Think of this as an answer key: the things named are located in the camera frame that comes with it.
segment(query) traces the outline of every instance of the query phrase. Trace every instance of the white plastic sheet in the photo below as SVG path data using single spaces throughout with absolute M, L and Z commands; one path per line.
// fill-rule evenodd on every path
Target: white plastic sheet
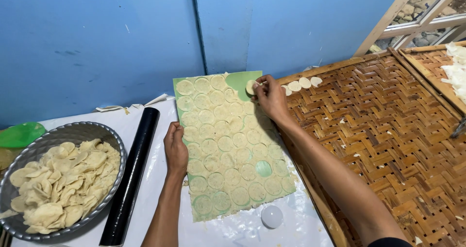
M 158 197 L 164 184 L 167 171 L 163 146 L 163 137 L 172 121 L 177 121 L 175 100 L 161 101 L 150 105 L 160 111 L 160 119 L 150 156 L 144 171 L 134 212 L 128 228 L 125 247 L 139 247 L 157 207 Z M 94 121 L 113 128 L 122 138 L 127 153 L 129 152 L 137 125 L 142 115 L 142 108 L 129 107 L 129 114 L 124 110 L 106 113 L 90 113 L 72 117 L 52 119 L 41 122 L 47 130 L 80 121 Z M 191 201 L 188 187 L 181 192 L 181 209 L 178 223 L 179 245 L 181 247 L 298 247 L 298 246 L 333 246 L 329 235 L 313 207 L 311 199 L 304 192 L 301 180 L 296 183 L 297 191 L 269 204 L 276 205 L 283 211 L 283 224 L 277 229 L 267 229 L 260 220 L 264 206 L 207 222 L 192 222 Z M 97 247 L 107 220 L 109 206 L 91 220 L 84 228 L 53 241 L 33 243 L 16 238 L 12 247 L 42 247 L 64 244 L 70 247 Z

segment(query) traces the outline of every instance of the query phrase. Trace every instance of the metal bowl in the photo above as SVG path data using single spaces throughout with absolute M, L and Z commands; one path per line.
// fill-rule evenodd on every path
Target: metal bowl
M 50 234 L 29 234 L 26 230 L 29 226 L 24 225 L 24 219 L 21 214 L 8 217 L 0 220 L 0 224 L 11 235 L 18 239 L 27 241 L 42 241 L 45 239 L 55 238 L 60 235 L 69 234 L 88 223 L 94 218 L 110 201 L 120 185 L 125 170 L 126 152 L 123 141 L 120 136 L 109 127 L 93 122 L 70 123 L 60 126 L 49 132 L 44 133 L 41 137 L 34 140 L 18 155 L 13 163 L 9 166 L 2 181 L 0 182 L 0 212 L 10 209 L 11 200 L 19 196 L 18 188 L 14 187 L 10 182 L 10 175 L 16 170 L 23 168 L 28 162 L 38 161 L 42 155 L 50 148 L 58 146 L 64 142 L 72 142 L 79 145 L 81 142 L 90 141 L 99 138 L 103 142 L 109 143 L 115 148 L 121 157 L 120 169 L 116 176 L 113 187 L 108 192 L 108 195 L 103 201 L 93 210 L 87 217 L 76 222 L 73 226 L 61 229 Z

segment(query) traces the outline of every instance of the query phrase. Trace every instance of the green lid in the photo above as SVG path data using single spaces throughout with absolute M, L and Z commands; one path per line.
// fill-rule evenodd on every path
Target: green lid
M 44 133 L 45 128 L 40 123 L 29 122 L 9 127 L 0 133 L 0 147 L 26 147 Z

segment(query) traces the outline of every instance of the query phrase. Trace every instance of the black roll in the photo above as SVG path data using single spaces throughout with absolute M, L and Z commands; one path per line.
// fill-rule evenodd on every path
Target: black roll
M 125 242 L 159 116 L 160 112 L 155 108 L 147 107 L 143 111 L 121 184 L 113 196 L 112 207 L 100 238 L 99 245 L 102 247 L 122 246 Z

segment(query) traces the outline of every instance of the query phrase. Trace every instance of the bamboo tray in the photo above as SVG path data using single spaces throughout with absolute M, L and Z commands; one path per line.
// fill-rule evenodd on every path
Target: bamboo tray
M 288 96 L 289 113 L 301 127 L 374 190 L 413 246 L 415 236 L 420 247 L 463 246 L 466 135 L 449 138 L 461 118 L 456 109 L 393 49 L 278 81 L 312 76 L 323 80 L 319 87 Z M 335 246 L 362 246 L 306 160 L 281 134 Z
M 466 46 L 466 41 L 456 42 L 455 44 L 457 46 Z M 452 57 L 446 55 L 445 44 L 406 48 L 399 52 L 460 114 L 466 115 L 466 104 L 455 95 L 451 84 L 441 81 L 442 78 L 447 79 L 441 66 L 453 64 Z

